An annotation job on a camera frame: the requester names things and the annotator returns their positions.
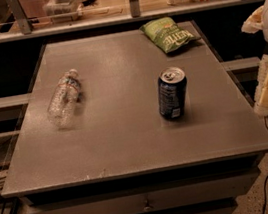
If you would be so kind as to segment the green chip bag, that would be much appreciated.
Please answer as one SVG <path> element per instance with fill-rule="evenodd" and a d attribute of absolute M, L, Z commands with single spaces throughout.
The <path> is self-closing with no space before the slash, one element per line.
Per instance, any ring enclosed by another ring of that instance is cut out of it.
<path fill-rule="evenodd" d="M 145 23 L 140 30 L 166 54 L 178 50 L 190 41 L 199 39 L 199 36 L 180 28 L 170 17 L 162 17 Z"/>

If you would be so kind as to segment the clear plastic container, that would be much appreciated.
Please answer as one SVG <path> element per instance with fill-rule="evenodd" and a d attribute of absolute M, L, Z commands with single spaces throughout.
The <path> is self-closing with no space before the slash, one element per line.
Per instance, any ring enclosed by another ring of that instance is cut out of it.
<path fill-rule="evenodd" d="M 81 0 L 49 0 L 42 7 L 53 23 L 77 20 Z"/>

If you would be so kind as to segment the grey drawer cabinet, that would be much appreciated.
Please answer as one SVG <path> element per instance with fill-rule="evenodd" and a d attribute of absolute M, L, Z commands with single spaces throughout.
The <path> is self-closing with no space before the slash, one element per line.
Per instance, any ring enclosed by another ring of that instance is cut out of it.
<path fill-rule="evenodd" d="M 158 78 L 187 78 L 182 117 L 159 113 Z M 81 83 L 72 124 L 48 106 Z M 268 131 L 204 42 L 167 56 L 139 30 L 49 43 L 3 194 L 28 214 L 231 214 L 259 176 Z"/>

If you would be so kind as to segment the blue pepsi can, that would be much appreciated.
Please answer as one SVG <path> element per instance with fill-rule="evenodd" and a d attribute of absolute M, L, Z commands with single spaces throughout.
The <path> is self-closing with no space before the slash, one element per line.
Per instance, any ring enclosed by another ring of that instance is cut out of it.
<path fill-rule="evenodd" d="M 158 78 L 159 113 L 165 119 L 182 117 L 185 109 L 187 78 L 178 67 L 168 67 Z"/>

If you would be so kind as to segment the clear plastic water bottle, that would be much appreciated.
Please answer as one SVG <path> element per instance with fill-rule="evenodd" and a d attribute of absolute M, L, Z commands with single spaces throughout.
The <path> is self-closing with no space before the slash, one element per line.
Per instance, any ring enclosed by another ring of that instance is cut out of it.
<path fill-rule="evenodd" d="M 58 80 L 48 106 L 47 117 L 58 129 L 69 128 L 79 99 L 81 83 L 76 69 L 65 72 Z"/>

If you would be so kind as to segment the metal shelf rail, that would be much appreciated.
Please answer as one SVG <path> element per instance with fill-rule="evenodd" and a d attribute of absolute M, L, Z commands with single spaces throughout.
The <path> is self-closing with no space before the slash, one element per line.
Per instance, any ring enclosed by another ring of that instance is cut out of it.
<path fill-rule="evenodd" d="M 48 14 L 50 0 L 0 0 L 0 42 L 150 20 L 156 17 L 263 0 L 96 0 L 91 6 Z"/>

